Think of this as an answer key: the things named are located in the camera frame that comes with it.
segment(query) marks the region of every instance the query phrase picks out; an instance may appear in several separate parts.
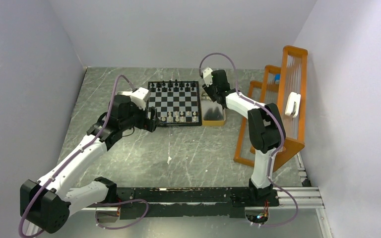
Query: orange frame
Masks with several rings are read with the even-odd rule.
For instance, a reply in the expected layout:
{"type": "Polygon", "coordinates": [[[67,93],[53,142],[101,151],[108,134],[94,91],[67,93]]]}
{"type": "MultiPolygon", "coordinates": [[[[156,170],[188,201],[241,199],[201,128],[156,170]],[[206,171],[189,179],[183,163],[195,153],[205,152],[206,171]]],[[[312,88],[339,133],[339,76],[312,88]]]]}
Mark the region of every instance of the orange frame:
{"type": "MultiPolygon", "coordinates": [[[[301,83],[300,83],[300,106],[299,106],[299,124],[298,124],[298,137],[291,138],[286,137],[284,140],[284,147],[281,152],[278,152],[275,157],[275,163],[273,167],[273,171],[277,171],[281,166],[283,166],[287,161],[289,161],[293,156],[295,156],[298,152],[300,152],[305,147],[305,121],[306,121],[306,78],[307,78],[307,55],[308,51],[305,49],[293,47],[293,46],[285,46],[283,49],[283,58],[281,65],[287,65],[288,56],[292,56],[295,58],[301,58],[302,70],[301,70],[301,83]]],[[[248,97],[252,96],[254,88],[260,88],[260,102],[265,100],[266,91],[278,91],[278,99],[277,106],[280,111],[280,114],[283,112],[284,106],[284,90],[285,90],[285,82],[286,82],[286,74],[287,67],[276,67],[273,65],[265,66],[265,72],[263,75],[263,82],[251,81],[249,86],[248,97]],[[280,83],[279,86],[274,84],[268,84],[268,75],[269,74],[280,74],[280,83]]],[[[250,159],[245,159],[240,157],[240,153],[242,151],[243,138],[245,136],[246,130],[246,121],[247,119],[243,117],[242,124],[240,126],[239,138],[237,140],[236,151],[234,154],[234,161],[240,164],[244,164],[247,166],[254,166],[254,161],[250,159]]],[[[255,149],[253,146],[251,147],[251,152],[255,153],[255,149]]]]}

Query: cable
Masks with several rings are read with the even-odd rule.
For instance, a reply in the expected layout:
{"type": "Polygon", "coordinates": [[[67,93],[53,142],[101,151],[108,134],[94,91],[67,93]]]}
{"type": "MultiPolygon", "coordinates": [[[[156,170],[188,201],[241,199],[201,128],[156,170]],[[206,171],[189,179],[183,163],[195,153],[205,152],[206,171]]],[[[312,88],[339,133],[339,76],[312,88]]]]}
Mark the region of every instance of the cable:
{"type": "Polygon", "coordinates": [[[127,137],[127,136],[130,136],[130,135],[132,135],[134,132],[135,132],[135,127],[132,127],[132,133],[131,133],[131,134],[129,134],[129,135],[123,135],[122,137],[127,137]]]}
{"type": "Polygon", "coordinates": [[[100,205],[102,205],[102,206],[119,206],[119,205],[124,205],[124,204],[128,204],[128,203],[133,203],[133,202],[145,203],[145,211],[142,214],[142,216],[140,216],[136,221],[134,221],[134,222],[132,222],[126,226],[123,226],[123,227],[105,227],[98,222],[97,213],[96,213],[96,215],[94,216],[94,218],[96,220],[96,226],[103,228],[103,229],[107,229],[107,230],[120,230],[120,229],[125,229],[128,227],[131,227],[131,226],[135,225],[136,223],[140,222],[145,217],[145,215],[147,215],[148,208],[149,208],[148,202],[143,200],[143,199],[133,199],[133,200],[125,201],[125,202],[116,202],[116,203],[103,203],[100,205]]]}
{"type": "Polygon", "coordinates": [[[274,115],[268,111],[264,106],[262,106],[260,103],[244,96],[242,93],[240,93],[239,91],[239,78],[237,76],[237,69],[236,69],[236,66],[234,65],[233,61],[231,60],[230,57],[228,57],[227,55],[223,54],[223,53],[219,53],[219,52],[215,52],[215,53],[210,53],[210,54],[207,54],[207,56],[205,56],[202,60],[201,60],[201,63],[199,64],[199,75],[202,76],[202,70],[201,70],[201,67],[202,67],[202,63],[204,62],[204,60],[206,58],[208,58],[209,56],[212,56],[212,55],[220,55],[220,56],[224,56],[226,57],[232,67],[233,67],[233,71],[234,71],[234,76],[235,76],[235,88],[236,88],[236,93],[237,95],[242,98],[243,100],[251,103],[251,104],[254,104],[256,106],[258,106],[259,108],[261,108],[262,110],[264,110],[271,118],[272,120],[274,121],[274,123],[277,125],[277,128],[278,128],[278,131],[280,133],[280,137],[281,137],[281,143],[280,145],[271,153],[271,155],[269,156],[269,160],[268,160],[268,165],[267,165],[267,175],[266,177],[268,178],[268,181],[275,187],[277,187],[278,189],[280,189],[282,192],[286,193],[293,201],[294,201],[294,205],[296,206],[296,212],[294,213],[293,217],[288,219],[287,221],[285,222],[281,222],[281,223],[278,223],[278,224],[273,224],[273,225],[262,225],[262,227],[278,227],[278,226],[282,226],[282,225],[285,225],[289,222],[292,222],[294,219],[296,219],[297,215],[299,214],[299,205],[297,204],[297,201],[296,199],[293,197],[293,195],[291,195],[287,190],[283,189],[282,187],[278,186],[276,183],[274,183],[271,179],[271,167],[272,167],[272,160],[273,160],[273,156],[278,153],[278,151],[284,146],[284,132],[282,130],[282,128],[279,126],[279,123],[278,123],[278,120],[277,118],[274,117],[274,115]]]}
{"type": "MultiPolygon", "coordinates": [[[[109,118],[110,117],[110,112],[112,110],[112,106],[113,106],[113,102],[115,100],[115,94],[116,94],[116,88],[117,88],[117,85],[118,85],[118,81],[120,78],[124,78],[126,80],[126,82],[131,86],[132,89],[136,89],[135,86],[123,75],[119,75],[118,77],[116,77],[115,79],[115,84],[113,86],[113,90],[112,90],[112,95],[110,97],[110,102],[109,102],[109,108],[107,109],[107,115],[106,115],[106,118],[109,118]]],[[[41,233],[44,232],[44,230],[40,230],[39,232],[37,232],[36,234],[34,235],[30,235],[30,236],[27,236],[24,234],[24,232],[22,231],[22,227],[24,225],[24,221],[26,220],[27,218],[27,214],[30,212],[31,210],[31,207],[33,206],[34,202],[37,200],[37,198],[39,197],[39,195],[43,192],[43,190],[62,172],[62,170],[64,170],[64,168],[79,154],[81,153],[81,151],[84,151],[88,146],[92,145],[101,135],[101,133],[103,133],[103,130],[106,128],[107,126],[107,123],[108,123],[109,120],[105,120],[101,129],[98,131],[98,133],[96,134],[96,136],[90,141],[88,142],[86,145],[84,145],[81,149],[75,151],[75,153],[73,153],[60,167],[59,169],[57,169],[55,171],[55,173],[52,175],[51,178],[49,178],[43,185],[42,187],[37,191],[37,193],[33,196],[33,198],[31,199],[30,203],[28,203],[24,213],[22,214],[21,216],[21,221],[18,225],[18,234],[20,235],[20,237],[22,238],[34,238],[38,235],[40,235],[41,233]]]]}

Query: chessboard square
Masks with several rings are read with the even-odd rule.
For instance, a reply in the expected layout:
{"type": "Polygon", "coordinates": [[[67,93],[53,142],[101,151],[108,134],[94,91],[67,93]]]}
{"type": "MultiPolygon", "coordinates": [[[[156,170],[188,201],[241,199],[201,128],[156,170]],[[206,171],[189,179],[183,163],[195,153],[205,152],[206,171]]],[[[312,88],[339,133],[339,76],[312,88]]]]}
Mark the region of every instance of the chessboard square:
{"type": "Polygon", "coordinates": [[[190,109],[192,110],[192,112],[196,112],[196,115],[198,115],[198,112],[199,112],[198,106],[196,106],[196,107],[192,106],[190,109]]]}

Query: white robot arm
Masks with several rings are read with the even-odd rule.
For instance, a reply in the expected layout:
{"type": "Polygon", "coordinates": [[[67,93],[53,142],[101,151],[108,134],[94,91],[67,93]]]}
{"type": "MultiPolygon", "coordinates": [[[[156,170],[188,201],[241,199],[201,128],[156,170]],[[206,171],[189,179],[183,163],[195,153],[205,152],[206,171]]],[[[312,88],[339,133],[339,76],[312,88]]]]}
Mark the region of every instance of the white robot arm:
{"type": "Polygon", "coordinates": [[[149,91],[145,88],[115,95],[111,112],[100,116],[80,144],[66,158],[37,182],[27,180],[21,186],[21,215],[23,216],[40,189],[42,192],[27,213],[26,219],[48,233],[59,230],[69,216],[84,207],[97,202],[117,202],[117,186],[106,178],[96,178],[81,188],[72,186],[95,160],[122,138],[125,130],[133,127],[150,132],[155,130],[160,121],[156,117],[155,108],[149,110],[146,108],[149,95],[149,91]],[[99,132],[105,121],[107,121],[106,127],[99,132]],[[65,167],[55,176],[55,172],[63,165],[65,167]]]}
{"type": "MultiPolygon", "coordinates": [[[[257,103],[255,105],[250,103],[252,99],[248,100],[243,94],[238,94],[235,89],[230,89],[224,70],[213,71],[207,67],[202,72],[201,77],[205,83],[202,87],[212,101],[218,102],[223,107],[236,111],[248,119],[250,140],[255,148],[254,173],[251,182],[258,189],[269,187],[271,182],[267,175],[272,174],[273,166],[268,166],[268,161],[272,152],[281,143],[278,126],[282,128],[285,138],[285,131],[277,106],[275,104],[257,103]],[[279,125],[275,125],[271,118],[257,105],[267,108],[275,116],[279,125]],[[269,121],[270,124],[264,125],[264,120],[269,121]]],[[[275,154],[272,156],[270,164],[273,165],[274,161],[275,154]]]]}

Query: blue object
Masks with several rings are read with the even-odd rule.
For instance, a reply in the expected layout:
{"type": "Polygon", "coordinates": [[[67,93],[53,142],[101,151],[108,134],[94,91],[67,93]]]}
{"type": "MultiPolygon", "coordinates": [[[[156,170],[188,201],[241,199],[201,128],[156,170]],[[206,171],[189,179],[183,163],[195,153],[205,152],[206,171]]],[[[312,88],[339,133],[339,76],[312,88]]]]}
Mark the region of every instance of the blue object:
{"type": "Polygon", "coordinates": [[[280,83],[280,74],[276,74],[276,75],[275,75],[275,77],[274,77],[274,82],[275,82],[275,84],[280,83]]]}

